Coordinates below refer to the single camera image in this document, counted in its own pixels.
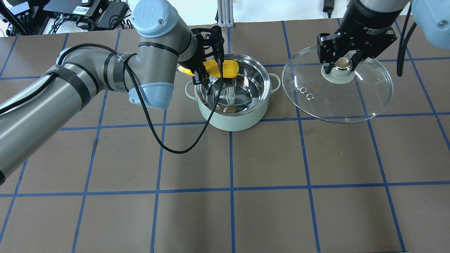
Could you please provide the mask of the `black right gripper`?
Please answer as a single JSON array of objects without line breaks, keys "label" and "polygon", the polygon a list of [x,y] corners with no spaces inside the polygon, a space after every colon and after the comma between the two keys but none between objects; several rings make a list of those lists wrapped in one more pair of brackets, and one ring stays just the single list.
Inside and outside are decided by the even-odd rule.
[{"label": "black right gripper", "polygon": [[348,51],[354,72],[360,62],[374,59],[395,40],[395,34],[388,34],[398,17],[398,10],[389,6],[389,0],[351,0],[336,33],[320,33],[317,36],[317,56],[330,74],[337,60]]}]

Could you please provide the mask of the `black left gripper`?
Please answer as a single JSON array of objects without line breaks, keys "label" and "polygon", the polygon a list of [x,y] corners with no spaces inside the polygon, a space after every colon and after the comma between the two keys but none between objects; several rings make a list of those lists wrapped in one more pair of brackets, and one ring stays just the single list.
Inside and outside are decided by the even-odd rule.
[{"label": "black left gripper", "polygon": [[213,60],[205,61],[204,37],[201,32],[185,32],[179,38],[179,64],[193,72],[193,85],[207,85]]}]

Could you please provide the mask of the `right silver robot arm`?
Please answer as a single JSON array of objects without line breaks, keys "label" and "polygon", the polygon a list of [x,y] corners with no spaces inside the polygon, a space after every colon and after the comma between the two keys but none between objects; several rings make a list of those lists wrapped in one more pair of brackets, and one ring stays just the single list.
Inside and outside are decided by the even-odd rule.
[{"label": "right silver robot arm", "polygon": [[448,50],[448,0],[351,0],[339,29],[317,37],[322,74],[330,77],[338,60],[351,50],[355,53],[350,59],[351,68],[345,68],[345,73],[353,72],[360,62],[375,59],[389,48],[397,40],[392,25],[406,5],[409,5],[407,14],[414,16],[414,23],[406,30],[409,18],[404,22],[398,50],[398,76],[403,73],[406,47],[416,27],[421,27],[429,43]]}]

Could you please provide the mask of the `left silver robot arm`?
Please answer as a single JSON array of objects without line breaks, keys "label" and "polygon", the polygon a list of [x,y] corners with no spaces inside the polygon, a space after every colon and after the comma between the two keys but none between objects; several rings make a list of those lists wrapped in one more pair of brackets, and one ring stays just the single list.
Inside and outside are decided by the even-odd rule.
[{"label": "left silver robot arm", "polygon": [[100,91],[165,109],[178,65],[209,81],[205,30],[191,30],[167,0],[139,0],[131,21],[140,35],[136,53],[93,43],[67,48],[36,82],[1,104],[1,183]]}]

